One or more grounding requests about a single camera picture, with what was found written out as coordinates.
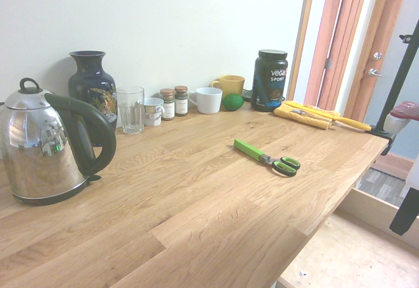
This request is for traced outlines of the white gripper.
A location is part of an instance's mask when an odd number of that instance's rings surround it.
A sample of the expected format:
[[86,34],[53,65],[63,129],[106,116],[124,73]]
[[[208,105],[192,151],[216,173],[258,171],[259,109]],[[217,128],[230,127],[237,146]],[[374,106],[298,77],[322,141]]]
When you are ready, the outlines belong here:
[[[411,120],[418,121],[418,104],[403,101],[385,119],[385,131],[397,135]],[[407,193],[390,225],[390,230],[402,236],[412,226],[419,212],[418,157],[406,179]]]

